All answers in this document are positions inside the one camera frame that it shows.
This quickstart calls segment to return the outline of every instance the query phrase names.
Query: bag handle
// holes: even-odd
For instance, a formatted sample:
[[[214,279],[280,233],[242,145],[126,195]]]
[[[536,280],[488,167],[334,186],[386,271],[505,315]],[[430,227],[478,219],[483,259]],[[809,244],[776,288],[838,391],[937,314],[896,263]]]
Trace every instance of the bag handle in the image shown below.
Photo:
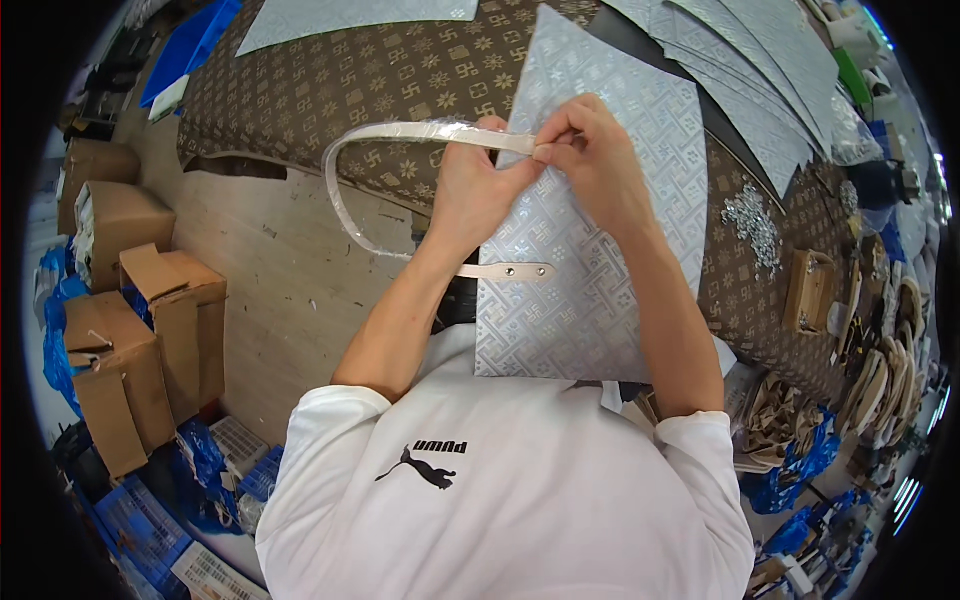
[[[506,150],[529,156],[534,152],[535,137],[529,134],[492,132],[481,130],[466,123],[375,123],[349,131],[330,144],[324,151],[323,165],[326,191],[333,203],[340,222],[347,234],[366,251],[380,256],[391,256],[409,261],[413,256],[391,252],[376,246],[353,222],[337,181],[337,156],[349,143],[367,140],[394,141],[440,141],[482,146],[493,150]],[[492,280],[547,281],[557,274],[553,265],[547,263],[494,263],[491,265],[464,265],[457,273],[461,277]]]

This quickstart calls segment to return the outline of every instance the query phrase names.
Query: blue plastic crate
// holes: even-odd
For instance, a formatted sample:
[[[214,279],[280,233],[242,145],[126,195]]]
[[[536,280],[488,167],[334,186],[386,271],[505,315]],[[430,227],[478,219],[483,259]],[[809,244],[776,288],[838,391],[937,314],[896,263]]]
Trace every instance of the blue plastic crate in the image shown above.
[[[239,490],[248,493],[260,502],[270,499],[274,492],[276,477],[280,473],[280,459],[283,458],[283,446],[276,446],[269,454],[260,459],[250,474],[240,482]]]
[[[107,494],[95,510],[118,548],[157,591],[167,598],[181,595],[182,585],[170,567],[193,540],[136,475]]]
[[[238,12],[240,0],[218,0],[180,25],[156,60],[140,96],[140,107],[152,105],[161,91],[204,64]]]

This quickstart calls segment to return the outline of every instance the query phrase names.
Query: brown patterned table cover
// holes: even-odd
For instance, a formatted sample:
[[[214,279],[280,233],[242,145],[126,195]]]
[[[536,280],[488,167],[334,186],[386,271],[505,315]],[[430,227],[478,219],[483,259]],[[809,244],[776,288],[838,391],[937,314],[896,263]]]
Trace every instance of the brown patterned table cover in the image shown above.
[[[469,23],[363,27],[234,58],[263,1],[244,4],[209,60],[190,76],[178,138],[184,163],[192,156],[256,156],[317,173],[326,146],[364,123],[475,121],[488,114],[507,119],[542,0],[481,1]],[[592,0],[547,4],[581,27],[599,8]],[[443,151],[442,144],[357,144],[341,152],[339,175],[429,212]],[[709,213],[698,302],[710,329],[803,392],[837,398],[844,374],[829,363],[835,339],[802,336],[780,325],[789,271],[771,280],[764,270],[757,278],[749,240],[737,239],[734,225],[722,222],[724,201],[744,178],[753,178],[710,136],[707,152]],[[843,178],[836,167],[810,167],[782,202],[785,217],[770,205],[784,243],[781,260],[789,268],[793,248],[830,255],[841,274],[835,299],[845,302],[850,265],[841,249],[851,242],[850,231],[838,200],[814,170],[833,189]]]
[[[542,1],[481,0],[472,22],[359,27],[234,58],[263,5],[248,0],[190,74],[180,160],[263,156],[316,172],[324,149],[364,123],[506,120]],[[581,27],[600,7],[592,0],[546,4]],[[340,153],[338,171],[360,187],[429,207],[443,154],[439,143],[356,144]]]
[[[739,354],[757,361],[811,397],[836,399],[844,386],[843,367],[830,364],[836,338],[826,333],[801,335],[780,323],[795,248],[823,252],[836,261],[834,300],[847,303],[852,264],[844,258],[844,249],[852,245],[852,235],[839,200],[829,195],[815,175],[819,173],[836,190],[846,178],[843,170],[818,162],[794,176],[782,202],[786,216],[767,203],[783,240],[780,261],[784,269],[771,280],[769,269],[757,273],[750,240],[738,239],[736,225],[725,225],[722,218],[724,201],[732,199],[745,182],[752,182],[757,189],[759,185],[710,136],[707,161],[707,245],[698,304],[710,330]]]

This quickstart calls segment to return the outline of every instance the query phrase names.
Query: blue plastic bag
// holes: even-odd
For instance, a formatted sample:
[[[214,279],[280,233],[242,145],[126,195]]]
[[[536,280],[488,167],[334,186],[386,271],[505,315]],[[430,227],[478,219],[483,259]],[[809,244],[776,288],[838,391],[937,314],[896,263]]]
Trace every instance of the blue plastic bag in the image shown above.
[[[740,480],[740,490],[750,498],[750,506],[758,515],[773,515],[792,509],[804,491],[804,483],[824,472],[836,459],[840,437],[828,436],[827,430],[836,416],[823,406],[824,422],[813,430],[813,445],[806,456],[794,454],[796,443],[786,447],[783,466],[762,475],[746,473]]]
[[[80,410],[80,403],[77,401],[77,393],[73,389],[71,378],[88,367],[71,367],[67,360],[66,346],[63,344],[63,331],[66,329],[66,311],[63,309],[63,303],[89,293],[89,288],[80,276],[72,275],[57,284],[50,298],[43,303],[43,318],[47,323],[43,334],[43,375],[47,378],[50,387],[63,395],[63,399],[81,419],[84,415]]]
[[[177,441],[180,443],[178,462],[181,464],[175,469],[175,475],[182,478],[188,473],[193,479],[196,473],[196,480],[211,503],[194,510],[184,510],[190,522],[206,533],[243,535],[236,496],[224,488],[220,478],[220,473],[227,470],[227,463],[220,447],[213,441],[210,430],[194,417],[177,429]],[[219,512],[215,508],[217,505],[220,506]]]
[[[154,330],[154,316],[150,314],[150,303],[140,294],[140,290],[135,285],[125,285],[120,289],[120,294],[127,301],[140,321],[147,324],[151,331]]]
[[[806,537],[810,535],[810,528],[806,524],[813,513],[810,507],[804,507],[795,515],[787,519],[765,544],[763,551],[767,554],[793,554],[800,549]]]

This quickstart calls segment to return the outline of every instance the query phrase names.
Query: silver patterned panel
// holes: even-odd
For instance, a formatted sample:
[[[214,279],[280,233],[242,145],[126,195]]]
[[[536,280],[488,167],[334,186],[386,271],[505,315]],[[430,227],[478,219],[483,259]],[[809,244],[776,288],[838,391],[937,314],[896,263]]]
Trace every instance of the silver patterned panel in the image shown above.
[[[840,67],[794,0],[720,0],[783,71],[827,141]]]
[[[697,27],[691,27],[690,29],[679,29],[680,22],[678,21],[677,38],[673,40],[676,44],[696,50],[698,46],[709,43],[708,40],[696,39],[687,41],[687,38],[689,36],[699,37],[700,31],[705,27],[710,28],[716,37],[719,38],[713,41],[713,44],[728,44],[742,54],[750,64],[770,82],[774,89],[783,97],[787,104],[794,109],[801,119],[803,119],[807,128],[816,138],[820,148],[828,149],[830,147],[828,133],[832,121],[823,124],[816,119],[815,115],[813,115],[812,111],[804,102],[802,98],[803,93],[795,88],[767,50],[760,45],[747,28],[744,27],[743,23],[737,20],[724,5],[720,4],[718,0],[669,0],[669,2],[676,4],[696,17],[694,23]],[[661,12],[658,12],[657,18],[652,18],[651,20],[651,29],[657,32],[655,35],[651,34],[653,37],[661,36],[661,31],[655,27],[655,24],[660,23],[660,13]]]
[[[291,39],[367,25],[472,21],[477,14],[477,3],[478,0],[267,0],[236,56]]]
[[[709,75],[692,67],[688,67],[688,70],[727,113],[730,122],[766,171],[774,191],[784,198],[797,167],[806,166],[807,158],[812,157],[810,146],[763,108]]]
[[[604,4],[633,21],[643,31],[648,30],[651,3],[659,0],[605,0]]]
[[[563,102],[595,92],[634,141],[670,249],[696,296],[707,227],[707,160],[696,85],[611,48],[541,6],[511,132],[536,132]],[[501,156],[499,166],[515,160]],[[649,381],[636,297],[610,236],[553,168],[525,190],[480,264],[548,262],[547,283],[481,280],[478,375]]]
[[[756,70],[730,44],[717,36],[710,28],[673,5],[662,6],[657,12],[659,40],[668,59],[688,64],[727,87],[746,96],[771,114],[786,122],[790,129],[801,135],[811,146],[817,141],[797,113],[790,107],[763,75]],[[681,36],[689,45],[678,45]]]
[[[705,60],[699,55],[689,52],[680,46],[674,46],[664,42],[663,54],[668,59],[681,63],[684,67],[687,67],[687,70],[692,69],[697,73],[704,73],[710,76],[717,82],[720,82],[730,90],[736,92],[738,95],[743,96],[744,99],[749,100],[750,102],[769,112],[771,115],[777,117],[810,146],[816,144],[816,142],[813,141],[809,131],[806,129],[806,127],[804,127],[804,124],[801,123],[800,119],[797,118],[797,115],[785,105],[776,92],[774,92],[773,95],[758,92],[751,85],[745,84],[739,78],[734,77],[729,71],[721,68],[715,62]],[[692,75],[695,79],[699,79],[697,78],[697,73],[690,73],[690,75]]]

